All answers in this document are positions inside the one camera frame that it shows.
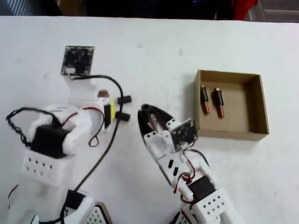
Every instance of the white table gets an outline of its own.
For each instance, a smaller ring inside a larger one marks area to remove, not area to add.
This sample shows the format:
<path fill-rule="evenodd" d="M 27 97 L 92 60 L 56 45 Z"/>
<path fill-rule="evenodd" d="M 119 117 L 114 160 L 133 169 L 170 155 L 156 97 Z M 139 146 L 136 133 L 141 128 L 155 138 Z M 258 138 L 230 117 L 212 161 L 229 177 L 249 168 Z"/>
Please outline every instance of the white table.
<path fill-rule="evenodd" d="M 106 204 L 114 223 L 166 224 L 178 211 L 179 197 L 143 144 L 137 110 L 150 103 L 181 120 L 193 116 L 197 69 L 262 75 L 270 135 L 260 142 L 200 138 L 195 148 L 206 155 L 246 223 L 298 222 L 299 24 L 1 17 L 0 32 L 1 218 L 24 155 L 5 117 L 25 105 L 66 103 L 69 90 L 59 75 L 64 48 L 82 45 L 96 47 L 92 74 L 114 77 L 133 97 L 124 106 L 130 122 L 120 125 L 111 151 L 83 186 Z M 113 84 L 98 84 L 119 97 Z M 26 131 L 36 118 L 24 113 L 14 121 Z M 74 185 L 105 146 L 82 149 Z"/>

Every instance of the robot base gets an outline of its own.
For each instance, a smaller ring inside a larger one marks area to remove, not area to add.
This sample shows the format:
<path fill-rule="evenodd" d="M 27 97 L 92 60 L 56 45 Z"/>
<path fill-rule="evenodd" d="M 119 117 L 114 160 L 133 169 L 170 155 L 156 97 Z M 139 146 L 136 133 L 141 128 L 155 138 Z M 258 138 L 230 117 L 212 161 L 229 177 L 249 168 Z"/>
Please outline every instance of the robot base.
<path fill-rule="evenodd" d="M 75 210 L 66 207 L 68 215 L 71 215 L 72 213 L 75 212 Z M 64 219 L 65 224 L 71 224 L 75 223 L 76 221 L 73 219 Z M 36 215 L 32 222 L 30 224 L 38 224 L 39 219 L 38 216 Z M 97 202 L 88 217 L 86 218 L 85 221 L 81 222 L 80 224 L 111 224 L 111 218 L 109 216 L 109 213 L 102 202 Z"/>

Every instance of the red wire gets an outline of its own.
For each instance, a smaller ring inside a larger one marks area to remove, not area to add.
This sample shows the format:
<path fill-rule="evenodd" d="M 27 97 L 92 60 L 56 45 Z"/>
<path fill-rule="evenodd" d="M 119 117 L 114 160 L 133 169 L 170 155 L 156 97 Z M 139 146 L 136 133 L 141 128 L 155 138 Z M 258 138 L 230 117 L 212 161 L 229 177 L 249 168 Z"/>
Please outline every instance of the red wire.
<path fill-rule="evenodd" d="M 94 107 L 94 106 L 83 107 L 82 110 L 96 110 L 96 111 L 100 112 L 100 113 L 103 115 L 103 122 L 102 122 L 102 124 L 101 124 L 99 130 L 96 132 L 96 134 L 95 134 L 95 135 L 90 139 L 90 141 L 88 142 L 88 145 L 89 145 L 90 147 L 98 146 L 98 144 L 99 144 L 99 139 L 98 139 L 98 136 L 97 136 L 97 135 L 99 134 L 100 130 L 101 130 L 102 127 L 103 127 L 103 124 L 104 124 L 104 117 L 105 117 L 105 115 L 104 115 L 104 113 L 103 113 L 102 110 L 100 110 L 99 108 Z M 78 113 L 75 112 L 75 113 L 72 113 L 70 116 L 68 116 L 68 117 L 65 119 L 65 121 L 62 123 L 62 126 L 64 126 L 64 125 L 69 121 L 69 119 L 71 119 L 73 116 L 75 116 L 75 115 L 77 115 L 77 114 L 78 114 Z M 91 142 L 92 142 L 93 139 L 96 139 L 96 140 L 97 140 L 97 144 L 94 145 L 94 146 L 91 145 Z"/>
<path fill-rule="evenodd" d="M 65 123 L 69 121 L 69 119 L 71 119 L 73 116 L 75 116 L 75 115 L 77 115 L 77 114 L 78 114 L 78 113 L 75 112 L 75 113 L 71 114 L 70 116 L 68 116 L 68 117 L 65 119 L 65 121 L 62 123 L 61 127 L 63 127 L 63 126 L 65 125 Z"/>
<path fill-rule="evenodd" d="M 183 150 L 183 154 L 184 154 L 185 158 L 187 159 L 189 165 L 191 166 L 191 168 L 192 168 L 192 170 L 193 170 L 193 175 L 192 175 L 192 177 L 191 177 L 191 180 L 192 180 L 192 179 L 195 177 L 195 168 L 194 168 L 194 166 L 192 165 L 192 163 L 190 162 L 190 160 L 188 159 L 188 157 L 186 156 L 184 150 Z"/>
<path fill-rule="evenodd" d="M 187 173 L 187 172 L 183 172 L 183 173 L 181 173 L 181 174 L 178 176 L 178 181 L 179 181 L 179 179 L 180 179 L 183 175 L 187 175 L 187 179 L 184 180 L 184 181 L 188 181 L 188 180 L 190 180 L 190 174 Z M 174 188 L 174 191 L 173 191 L 174 194 L 175 194 L 175 193 L 177 192 L 177 190 L 178 190 L 178 181 L 177 181 L 177 184 L 176 184 L 176 186 L 175 186 L 175 188 Z"/>

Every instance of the cardboard box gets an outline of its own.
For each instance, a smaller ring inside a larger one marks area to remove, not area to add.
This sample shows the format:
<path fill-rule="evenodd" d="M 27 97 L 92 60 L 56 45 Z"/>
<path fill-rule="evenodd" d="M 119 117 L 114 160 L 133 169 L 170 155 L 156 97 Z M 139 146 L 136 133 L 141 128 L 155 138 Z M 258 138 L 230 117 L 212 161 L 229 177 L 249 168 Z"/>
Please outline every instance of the cardboard box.
<path fill-rule="evenodd" d="M 269 134 L 260 75 L 198 70 L 195 78 L 195 122 L 198 136 L 258 141 Z M 206 86 L 210 113 L 203 113 L 200 85 Z M 219 87 L 224 118 L 218 118 L 211 93 Z"/>

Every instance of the copper cylinder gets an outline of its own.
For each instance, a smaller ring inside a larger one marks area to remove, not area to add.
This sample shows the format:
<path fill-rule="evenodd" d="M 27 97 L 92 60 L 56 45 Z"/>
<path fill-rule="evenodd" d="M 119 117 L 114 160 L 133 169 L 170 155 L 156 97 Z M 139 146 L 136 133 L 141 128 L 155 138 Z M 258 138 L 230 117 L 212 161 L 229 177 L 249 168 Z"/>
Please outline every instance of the copper cylinder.
<path fill-rule="evenodd" d="M 217 107 L 217 114 L 219 118 L 224 118 L 223 106 L 220 105 Z"/>
<path fill-rule="evenodd" d="M 217 108 L 217 114 L 219 118 L 224 118 L 224 112 L 223 112 L 223 98 L 222 98 L 222 93 L 220 88 L 215 88 L 213 92 L 214 96 L 214 102 Z"/>
<path fill-rule="evenodd" d="M 209 106 L 208 106 L 208 101 L 209 98 L 207 97 L 207 93 L 206 93 L 206 87 L 204 85 L 200 86 L 200 102 L 201 102 L 201 107 L 202 107 L 202 111 L 204 112 L 204 114 L 209 114 Z"/>
<path fill-rule="evenodd" d="M 204 114 L 209 114 L 210 113 L 209 106 L 208 106 L 206 101 L 201 103 L 201 107 L 202 107 L 202 110 L 203 110 Z"/>

